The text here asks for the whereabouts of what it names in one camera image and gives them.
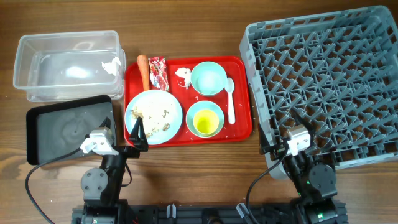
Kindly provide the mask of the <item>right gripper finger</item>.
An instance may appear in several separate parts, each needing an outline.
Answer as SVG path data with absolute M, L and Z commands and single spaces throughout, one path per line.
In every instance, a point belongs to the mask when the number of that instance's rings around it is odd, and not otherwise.
M 310 134 L 315 133 L 315 127 L 310 122 L 302 118 L 295 109 L 292 108 L 290 111 L 292 113 L 293 119 L 298 125 L 304 125 Z
M 261 125 L 258 125 L 258 132 L 259 132 L 259 153 L 260 155 L 264 155 L 266 153 L 272 152 L 274 150 L 273 146 L 271 146 L 267 140 L 266 134 L 262 129 Z

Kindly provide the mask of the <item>yellow cup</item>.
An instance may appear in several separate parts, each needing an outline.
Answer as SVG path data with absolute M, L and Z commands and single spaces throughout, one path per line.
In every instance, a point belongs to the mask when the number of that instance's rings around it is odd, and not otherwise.
M 202 109 L 193 117 L 194 128 L 202 135 L 212 135 L 218 128 L 219 117 L 210 109 Z

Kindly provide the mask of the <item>white plastic spoon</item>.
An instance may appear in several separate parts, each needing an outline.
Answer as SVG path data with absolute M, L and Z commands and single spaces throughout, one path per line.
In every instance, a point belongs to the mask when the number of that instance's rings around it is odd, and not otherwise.
M 234 81 L 232 78 L 227 78 L 227 82 L 224 89 L 228 94 L 228 122 L 229 124 L 234 124 L 236 122 L 236 118 L 235 118 L 234 103 L 233 103 Z

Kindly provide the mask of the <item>green bowl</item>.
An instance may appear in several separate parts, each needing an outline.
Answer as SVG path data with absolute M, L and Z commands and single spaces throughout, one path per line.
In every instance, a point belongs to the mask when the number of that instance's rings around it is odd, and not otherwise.
M 202 62 L 191 72 L 193 89 L 203 96 L 215 96 L 221 92 L 227 82 L 224 68 L 215 62 Z

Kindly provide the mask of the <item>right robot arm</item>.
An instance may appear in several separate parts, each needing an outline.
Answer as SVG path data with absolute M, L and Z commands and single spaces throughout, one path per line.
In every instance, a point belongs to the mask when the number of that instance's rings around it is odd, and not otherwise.
M 315 128 L 295 109 L 291 110 L 296 126 L 286 131 L 286 137 L 270 145 L 265 132 L 260 129 L 260 154 L 271 155 L 276 163 L 267 173 L 279 165 L 284 166 L 293 182 L 298 198 L 290 203 L 267 204 L 263 207 L 263 223 L 344 223 L 345 215 L 339 214 L 333 197 L 337 194 L 335 168 L 322 161 L 311 159 L 306 150 L 315 145 Z

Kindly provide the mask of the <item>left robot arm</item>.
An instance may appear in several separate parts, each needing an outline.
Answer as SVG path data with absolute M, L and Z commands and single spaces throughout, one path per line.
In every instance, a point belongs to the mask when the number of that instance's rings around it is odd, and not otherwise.
M 128 201 L 119 198 L 123 185 L 123 176 L 129 172 L 126 161 L 138 158 L 146 152 L 149 145 L 144 132 L 142 118 L 137 118 L 130 134 L 132 146 L 117 146 L 108 127 L 107 118 L 99 128 L 94 129 L 80 146 L 85 153 L 94 152 L 102 156 L 99 168 L 87 171 L 81 178 L 84 206 L 82 211 L 75 210 L 72 223 L 138 223 L 139 220 Z

